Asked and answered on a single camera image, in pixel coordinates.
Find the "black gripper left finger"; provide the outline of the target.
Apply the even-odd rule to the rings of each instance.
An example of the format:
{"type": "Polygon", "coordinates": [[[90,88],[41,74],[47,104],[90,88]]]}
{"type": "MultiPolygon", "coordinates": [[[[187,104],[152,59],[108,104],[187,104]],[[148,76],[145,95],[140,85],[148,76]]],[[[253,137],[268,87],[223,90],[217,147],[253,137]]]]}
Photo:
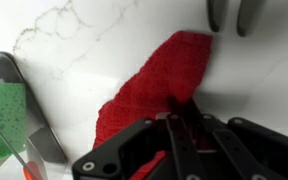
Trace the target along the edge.
{"type": "Polygon", "coordinates": [[[183,118],[182,105],[175,97],[167,99],[170,114],[166,124],[172,144],[172,153],[179,180],[206,180],[201,159],[193,144],[183,118]]]}

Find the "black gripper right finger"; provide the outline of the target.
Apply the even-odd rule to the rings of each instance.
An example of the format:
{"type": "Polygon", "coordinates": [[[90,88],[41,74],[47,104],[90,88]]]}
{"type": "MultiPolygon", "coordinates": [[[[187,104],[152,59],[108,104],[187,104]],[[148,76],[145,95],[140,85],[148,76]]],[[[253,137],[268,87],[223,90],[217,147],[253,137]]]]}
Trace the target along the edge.
{"type": "Polygon", "coordinates": [[[208,114],[201,114],[190,100],[185,123],[210,180],[285,180],[262,166],[238,136],[208,114]]]}

